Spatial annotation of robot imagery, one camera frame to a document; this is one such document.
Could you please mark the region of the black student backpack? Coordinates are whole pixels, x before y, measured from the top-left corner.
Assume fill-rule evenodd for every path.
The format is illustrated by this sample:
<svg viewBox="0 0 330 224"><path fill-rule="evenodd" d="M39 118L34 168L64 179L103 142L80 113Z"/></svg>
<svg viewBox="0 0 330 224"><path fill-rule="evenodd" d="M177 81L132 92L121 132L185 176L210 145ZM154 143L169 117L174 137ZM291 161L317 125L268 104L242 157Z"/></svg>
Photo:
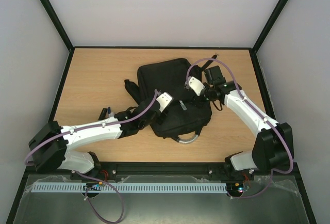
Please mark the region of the black student backpack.
<svg viewBox="0 0 330 224"><path fill-rule="evenodd" d="M128 79L124 86L137 104L152 98L154 90L168 93L173 101L151 124L156 136L171 138L177 143L190 144L200 136L201 130L211 120L212 110L208 101L197 99L193 90L185 88L186 74L202 80L204 66L193 66L185 58L140 66L137 70L138 82Z"/></svg>

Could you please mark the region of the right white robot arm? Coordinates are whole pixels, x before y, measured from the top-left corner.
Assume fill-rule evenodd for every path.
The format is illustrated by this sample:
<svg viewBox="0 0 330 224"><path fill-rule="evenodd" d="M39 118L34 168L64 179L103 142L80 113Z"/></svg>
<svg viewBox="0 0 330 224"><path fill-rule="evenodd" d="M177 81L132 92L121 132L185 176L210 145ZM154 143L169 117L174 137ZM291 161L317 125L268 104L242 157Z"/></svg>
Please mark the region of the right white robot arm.
<svg viewBox="0 0 330 224"><path fill-rule="evenodd" d="M220 67L207 69L206 82L187 75L186 87L199 100L219 101L232 110L251 130L255 137L253 149L225 158L225 173L234 179L243 171L279 172L288 174L293 170L293 133L288 123L279 123L266 115L245 94L236 79L227 81Z"/></svg>

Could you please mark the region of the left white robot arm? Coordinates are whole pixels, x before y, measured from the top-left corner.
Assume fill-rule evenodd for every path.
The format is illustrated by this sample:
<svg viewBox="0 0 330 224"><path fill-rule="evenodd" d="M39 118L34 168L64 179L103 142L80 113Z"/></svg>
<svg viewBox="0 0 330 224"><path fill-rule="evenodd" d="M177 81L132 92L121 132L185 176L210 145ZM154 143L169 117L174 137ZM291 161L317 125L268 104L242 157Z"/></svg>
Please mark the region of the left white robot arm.
<svg viewBox="0 0 330 224"><path fill-rule="evenodd" d="M110 114L104 120L82 125L60 126L57 121L51 121L28 143L30 152L25 164L41 173L56 169L90 172L96 166L96 156L91 152L78 152L78 147L136 135L152 124L171 102L161 95L141 102L138 107Z"/></svg>

